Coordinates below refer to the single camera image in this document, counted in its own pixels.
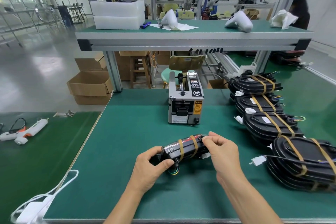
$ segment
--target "forearm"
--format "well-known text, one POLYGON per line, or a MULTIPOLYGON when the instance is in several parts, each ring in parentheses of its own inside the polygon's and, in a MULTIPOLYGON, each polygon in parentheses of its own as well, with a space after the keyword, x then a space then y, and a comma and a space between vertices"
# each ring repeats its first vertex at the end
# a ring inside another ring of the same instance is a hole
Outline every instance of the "forearm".
POLYGON ((226 179, 222 185, 243 224, 283 223, 242 173, 226 179))
POLYGON ((114 209, 104 224, 130 224, 141 201, 143 194, 126 187, 114 209))

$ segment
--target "caution label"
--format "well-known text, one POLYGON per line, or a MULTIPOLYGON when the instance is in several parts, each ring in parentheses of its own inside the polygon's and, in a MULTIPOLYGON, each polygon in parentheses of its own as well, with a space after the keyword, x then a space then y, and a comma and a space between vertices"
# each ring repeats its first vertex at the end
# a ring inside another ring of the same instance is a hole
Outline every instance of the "caution label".
POLYGON ((201 114, 202 101, 195 101, 194 114, 201 114))

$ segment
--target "green stool seat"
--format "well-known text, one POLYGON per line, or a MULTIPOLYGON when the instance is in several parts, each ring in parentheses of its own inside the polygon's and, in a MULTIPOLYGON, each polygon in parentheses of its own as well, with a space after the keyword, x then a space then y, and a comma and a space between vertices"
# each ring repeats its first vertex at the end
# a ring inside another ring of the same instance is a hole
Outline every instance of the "green stool seat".
MULTIPOLYGON (((178 73, 182 73, 182 71, 171 70, 169 68, 166 68, 165 70, 163 70, 162 73, 161 73, 161 79, 164 82, 164 86, 166 84, 169 84, 169 74, 170 74, 170 72, 175 72, 175 76, 177 76, 178 73)), ((179 84, 179 81, 178 81, 177 78, 175 78, 175 83, 176 83, 176 85, 179 84)))

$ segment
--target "hand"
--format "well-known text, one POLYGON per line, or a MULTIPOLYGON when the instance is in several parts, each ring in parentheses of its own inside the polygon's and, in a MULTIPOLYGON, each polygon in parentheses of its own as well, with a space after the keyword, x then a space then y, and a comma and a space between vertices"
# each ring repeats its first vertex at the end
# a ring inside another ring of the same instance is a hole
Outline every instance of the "hand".
POLYGON ((211 160, 217 171, 217 180, 223 185, 226 179, 243 175, 239 162, 238 146, 214 132, 202 139, 211 154, 211 160))
POLYGON ((153 187, 159 176, 174 164, 172 159, 165 159, 156 166, 149 163, 151 157, 160 153, 161 150, 161 146, 155 146, 136 158, 131 178, 127 184, 129 189, 145 194, 153 187))

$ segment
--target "white foam box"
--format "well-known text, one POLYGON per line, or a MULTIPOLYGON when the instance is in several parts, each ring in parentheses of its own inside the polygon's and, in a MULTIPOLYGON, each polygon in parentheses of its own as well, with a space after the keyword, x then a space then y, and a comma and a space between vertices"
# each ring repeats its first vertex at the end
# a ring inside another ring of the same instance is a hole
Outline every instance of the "white foam box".
POLYGON ((139 29, 145 22, 145 14, 137 17, 94 16, 96 29, 139 29))
POLYGON ((145 14, 145 1, 124 2, 90 2, 93 16, 137 17, 145 14))

